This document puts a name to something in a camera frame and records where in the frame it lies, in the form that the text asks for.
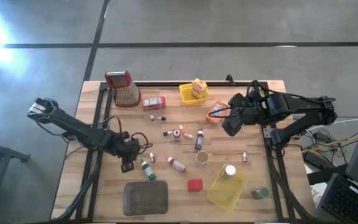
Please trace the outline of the glass jar with silver lid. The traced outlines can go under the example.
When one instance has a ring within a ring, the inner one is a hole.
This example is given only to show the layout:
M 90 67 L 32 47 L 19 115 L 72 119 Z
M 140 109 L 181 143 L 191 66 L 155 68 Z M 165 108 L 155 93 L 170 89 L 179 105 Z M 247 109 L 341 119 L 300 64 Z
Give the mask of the glass jar with silver lid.
M 223 171 L 221 172 L 221 175 L 224 178 L 230 179 L 231 177 L 234 177 L 236 174 L 236 168 L 233 165 L 228 164 Z

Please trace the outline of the small glass spice jar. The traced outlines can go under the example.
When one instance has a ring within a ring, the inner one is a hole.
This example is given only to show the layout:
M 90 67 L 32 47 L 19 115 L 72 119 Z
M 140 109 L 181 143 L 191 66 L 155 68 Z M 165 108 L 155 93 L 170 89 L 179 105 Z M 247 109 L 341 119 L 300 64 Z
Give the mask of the small glass spice jar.
M 204 167 L 208 163 L 208 154 L 204 151 L 199 151 L 195 156 L 196 165 L 198 167 Z

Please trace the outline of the orange Mini Wheats cereal box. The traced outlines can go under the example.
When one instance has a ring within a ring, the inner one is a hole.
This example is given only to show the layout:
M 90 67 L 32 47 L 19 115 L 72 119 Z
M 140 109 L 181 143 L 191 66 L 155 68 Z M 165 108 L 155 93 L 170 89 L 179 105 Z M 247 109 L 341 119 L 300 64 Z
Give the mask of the orange Mini Wheats cereal box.
M 222 101 L 216 101 L 213 107 L 206 114 L 206 121 L 211 124 L 218 124 L 221 116 L 227 115 L 226 108 L 229 106 Z

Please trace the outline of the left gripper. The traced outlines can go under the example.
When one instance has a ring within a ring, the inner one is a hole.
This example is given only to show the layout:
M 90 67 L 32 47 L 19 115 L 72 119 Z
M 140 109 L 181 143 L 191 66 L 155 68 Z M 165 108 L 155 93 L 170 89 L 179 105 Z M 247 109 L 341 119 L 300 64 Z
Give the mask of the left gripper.
M 129 141 L 121 141 L 116 146 L 116 154 L 122 159 L 122 162 L 130 162 L 128 164 L 128 171 L 134 170 L 133 161 L 137 159 L 137 155 L 140 152 L 139 140 L 132 138 Z M 126 163 L 121 165 L 122 173 L 127 172 Z

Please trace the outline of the red Froot Loops cereal box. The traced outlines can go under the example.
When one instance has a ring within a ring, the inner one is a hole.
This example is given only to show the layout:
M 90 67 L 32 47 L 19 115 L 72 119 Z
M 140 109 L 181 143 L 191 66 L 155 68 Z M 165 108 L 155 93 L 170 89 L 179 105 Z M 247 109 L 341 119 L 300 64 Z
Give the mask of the red Froot Loops cereal box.
M 155 98 L 148 98 L 142 100 L 142 108 L 144 111 L 159 110 L 166 107 L 165 97 L 158 96 Z

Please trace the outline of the yellow Corn Pops cereal box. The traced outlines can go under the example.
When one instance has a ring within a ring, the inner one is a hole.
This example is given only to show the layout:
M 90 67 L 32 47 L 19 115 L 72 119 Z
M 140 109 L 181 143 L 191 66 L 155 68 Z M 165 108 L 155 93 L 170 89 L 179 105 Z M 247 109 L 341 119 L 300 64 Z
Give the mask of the yellow Corn Pops cereal box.
M 195 78 L 192 81 L 192 95 L 197 99 L 202 99 L 206 96 L 206 92 L 208 90 L 208 86 L 206 82 L 200 80 L 199 78 Z

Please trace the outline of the green food colouring bottle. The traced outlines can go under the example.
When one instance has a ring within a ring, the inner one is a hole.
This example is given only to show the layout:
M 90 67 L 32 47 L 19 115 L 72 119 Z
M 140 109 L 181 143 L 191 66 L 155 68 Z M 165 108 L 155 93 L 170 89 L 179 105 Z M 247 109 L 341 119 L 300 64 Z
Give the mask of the green food colouring bottle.
M 152 168 L 149 166 L 149 164 L 145 160 L 141 159 L 140 164 L 142 166 L 142 170 L 145 172 L 145 174 L 149 180 L 156 179 L 157 176 L 155 175 L 155 172 L 152 170 Z

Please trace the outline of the yellow plastic basket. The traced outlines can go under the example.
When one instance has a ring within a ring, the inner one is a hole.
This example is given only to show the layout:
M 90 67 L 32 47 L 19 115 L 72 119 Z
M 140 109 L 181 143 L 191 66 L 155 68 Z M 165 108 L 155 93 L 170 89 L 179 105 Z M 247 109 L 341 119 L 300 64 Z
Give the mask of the yellow plastic basket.
M 202 103 L 209 99 L 209 92 L 206 90 L 206 95 L 204 98 L 197 99 L 192 94 L 192 84 L 182 84 L 179 86 L 181 100 L 184 105 L 192 105 L 196 103 Z

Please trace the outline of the black laptop keyboard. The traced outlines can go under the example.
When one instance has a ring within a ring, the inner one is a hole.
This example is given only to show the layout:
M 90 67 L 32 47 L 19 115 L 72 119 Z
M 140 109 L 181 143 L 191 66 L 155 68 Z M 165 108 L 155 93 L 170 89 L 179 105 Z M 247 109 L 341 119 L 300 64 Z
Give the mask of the black laptop keyboard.
M 314 216 L 324 222 L 358 224 L 358 186 L 333 174 Z

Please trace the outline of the yellow translucent plastic bin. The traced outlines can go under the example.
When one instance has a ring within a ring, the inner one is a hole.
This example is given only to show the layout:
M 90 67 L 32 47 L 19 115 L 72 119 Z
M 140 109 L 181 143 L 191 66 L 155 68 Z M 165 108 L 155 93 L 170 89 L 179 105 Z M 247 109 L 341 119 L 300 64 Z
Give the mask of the yellow translucent plastic bin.
M 207 198 L 222 209 L 232 211 L 248 181 L 248 176 L 237 170 L 234 177 L 224 178 L 221 172 L 228 164 L 224 164 L 218 172 L 212 186 L 209 188 Z

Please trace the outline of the purple food colouring bottle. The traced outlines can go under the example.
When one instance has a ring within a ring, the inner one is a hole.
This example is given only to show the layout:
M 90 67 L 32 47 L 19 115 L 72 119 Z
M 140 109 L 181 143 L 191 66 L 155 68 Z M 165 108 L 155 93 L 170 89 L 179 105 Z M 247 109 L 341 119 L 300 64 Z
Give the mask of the purple food colouring bottle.
M 195 150 L 200 151 L 203 147 L 203 138 L 204 138 L 204 132 L 203 129 L 201 128 L 196 136 L 196 142 L 195 142 Z

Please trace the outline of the white paper sheet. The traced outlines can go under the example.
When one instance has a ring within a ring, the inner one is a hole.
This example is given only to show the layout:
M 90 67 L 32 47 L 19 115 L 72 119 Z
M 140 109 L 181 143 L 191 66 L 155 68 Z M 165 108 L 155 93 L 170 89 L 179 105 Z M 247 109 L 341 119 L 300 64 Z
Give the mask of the white paper sheet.
M 314 184 L 310 186 L 311 189 L 311 194 L 313 196 L 313 202 L 315 207 L 318 206 L 318 204 L 320 203 L 323 195 L 324 195 L 324 191 L 326 190 L 327 184 L 326 183 L 319 183 L 319 184 Z

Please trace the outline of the black power brick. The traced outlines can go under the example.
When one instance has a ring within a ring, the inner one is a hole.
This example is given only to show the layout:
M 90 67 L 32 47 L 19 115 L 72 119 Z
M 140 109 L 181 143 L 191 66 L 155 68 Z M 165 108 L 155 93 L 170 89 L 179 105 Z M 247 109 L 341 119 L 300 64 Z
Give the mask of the black power brick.
M 324 157 L 321 157 L 312 152 L 306 152 L 303 154 L 303 160 L 312 166 L 318 169 L 329 169 L 331 168 L 331 163 L 327 161 Z

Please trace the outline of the grey translucent plastic bin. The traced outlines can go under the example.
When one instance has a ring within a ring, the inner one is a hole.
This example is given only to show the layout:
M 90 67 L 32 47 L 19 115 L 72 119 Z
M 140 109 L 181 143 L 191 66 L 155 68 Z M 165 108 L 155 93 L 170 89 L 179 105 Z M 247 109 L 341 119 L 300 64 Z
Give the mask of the grey translucent plastic bin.
M 165 181 L 129 182 L 125 185 L 125 216 L 165 214 L 168 208 L 168 184 Z

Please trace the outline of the red smoked paprika tin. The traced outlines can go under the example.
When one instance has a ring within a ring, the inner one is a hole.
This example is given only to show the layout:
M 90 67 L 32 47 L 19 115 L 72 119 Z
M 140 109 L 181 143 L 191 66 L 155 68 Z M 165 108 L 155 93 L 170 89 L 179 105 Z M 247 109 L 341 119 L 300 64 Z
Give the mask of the red smoked paprika tin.
M 190 179 L 188 180 L 188 191 L 199 192 L 203 190 L 203 181 L 201 179 Z

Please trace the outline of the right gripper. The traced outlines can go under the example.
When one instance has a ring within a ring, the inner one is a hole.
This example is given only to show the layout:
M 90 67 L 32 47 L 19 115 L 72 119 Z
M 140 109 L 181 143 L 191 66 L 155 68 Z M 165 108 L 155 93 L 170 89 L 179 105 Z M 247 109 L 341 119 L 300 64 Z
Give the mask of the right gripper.
M 262 96 L 257 90 L 252 90 L 247 96 L 248 98 L 237 93 L 229 100 L 231 107 L 229 118 L 222 123 L 223 129 L 229 136 L 235 136 L 243 124 L 259 123 L 260 110 L 257 104 Z

